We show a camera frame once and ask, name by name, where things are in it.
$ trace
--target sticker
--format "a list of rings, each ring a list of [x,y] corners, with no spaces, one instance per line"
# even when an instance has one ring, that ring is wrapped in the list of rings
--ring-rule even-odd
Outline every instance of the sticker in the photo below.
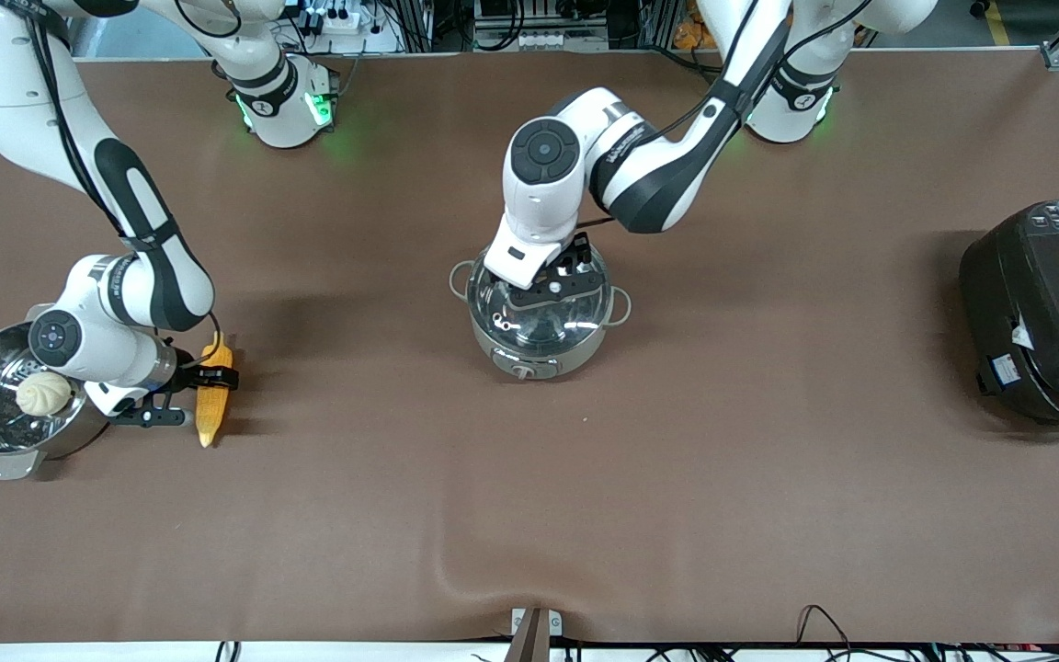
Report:
[[[1012,328],[1012,343],[1018,344],[1021,347],[1027,347],[1029,351],[1035,351],[1033,345],[1033,335],[1028,334],[1028,327],[1024,324],[1024,317],[1021,316],[1021,321]]]
[[[1002,387],[1021,380],[1021,372],[1016,370],[1016,361],[1012,355],[1004,355],[991,359],[991,369],[995,372],[995,379],[1000,380]]]
[[[276,114],[276,107],[267,101],[256,100],[252,101],[252,112],[262,118],[269,118]]]

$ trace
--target white surface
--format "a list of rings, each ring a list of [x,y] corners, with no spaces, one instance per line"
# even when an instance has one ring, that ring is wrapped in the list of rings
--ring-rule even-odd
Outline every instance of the white surface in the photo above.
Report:
[[[812,622],[820,637],[834,637]],[[133,644],[34,644],[0,645],[0,662],[211,662],[219,642],[133,642]],[[506,644],[387,644],[387,642],[248,642],[239,662],[503,662]],[[582,649],[584,662],[644,662],[656,650]],[[908,652],[883,650],[901,662],[913,662]],[[577,660],[575,649],[572,658]],[[684,651],[668,652],[671,662],[689,662]],[[1059,659],[1043,652],[1004,652],[1009,662],[1052,662]],[[825,662],[828,650],[743,650],[735,662]],[[551,662],[563,662],[562,649],[551,650]],[[998,662],[987,652],[972,652],[973,662]],[[947,655],[947,662],[959,662]],[[854,655],[854,662],[878,662],[867,655]],[[228,662],[227,655],[221,662]]]

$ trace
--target label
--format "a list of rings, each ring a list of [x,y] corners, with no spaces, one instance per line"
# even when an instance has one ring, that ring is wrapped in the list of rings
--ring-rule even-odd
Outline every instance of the label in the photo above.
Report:
[[[995,379],[1000,380],[1002,387],[1021,380],[1021,372],[1016,370],[1016,361],[1012,355],[1004,355],[991,359],[991,369],[995,372]]]

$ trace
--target green indicator light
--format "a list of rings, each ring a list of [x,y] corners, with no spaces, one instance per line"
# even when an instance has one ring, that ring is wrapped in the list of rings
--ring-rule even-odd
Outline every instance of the green indicator light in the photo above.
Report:
[[[834,87],[829,87],[829,88],[827,88],[827,92],[824,92],[823,100],[820,100],[820,112],[819,112],[819,115],[815,115],[815,122],[823,122],[824,121],[824,115],[827,114],[827,102],[828,102],[828,100],[831,100],[832,92],[836,92],[836,88]]]
[[[322,95],[312,95],[308,92],[305,93],[305,105],[310,108],[310,113],[312,113],[312,122],[316,122],[318,126],[324,126],[329,124],[329,101]]]
[[[244,105],[244,101],[239,96],[235,96],[235,105],[239,106],[239,112],[244,113],[244,124],[247,124],[248,128],[252,128],[252,118],[248,117],[248,106]]]

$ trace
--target pot handle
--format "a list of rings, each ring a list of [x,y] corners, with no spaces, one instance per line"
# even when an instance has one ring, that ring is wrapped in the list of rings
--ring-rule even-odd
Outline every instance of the pot handle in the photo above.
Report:
[[[471,267],[474,267],[475,264],[477,261],[463,261],[462,263],[457,263],[455,267],[452,268],[452,271],[449,271],[449,289],[452,289],[452,293],[464,303],[468,302],[468,297],[466,297],[463,292],[460,292],[459,289],[455,289],[455,275],[456,273],[460,273],[460,269],[466,267],[471,269]]]
[[[19,478],[30,477],[46,457],[47,452],[41,449],[21,455],[0,455],[0,481],[17,481]]]
[[[624,317],[621,317],[617,320],[614,320],[614,322],[608,322],[608,323],[604,324],[604,326],[609,327],[609,328],[617,327],[618,325],[627,322],[627,318],[631,317],[631,297],[629,297],[629,294],[627,294],[627,292],[626,292],[625,289],[618,288],[618,286],[616,286],[616,285],[610,286],[610,307],[612,307],[613,310],[615,309],[615,294],[616,293],[621,294],[621,297],[624,298],[624,304],[626,304],[627,310],[624,310]]]

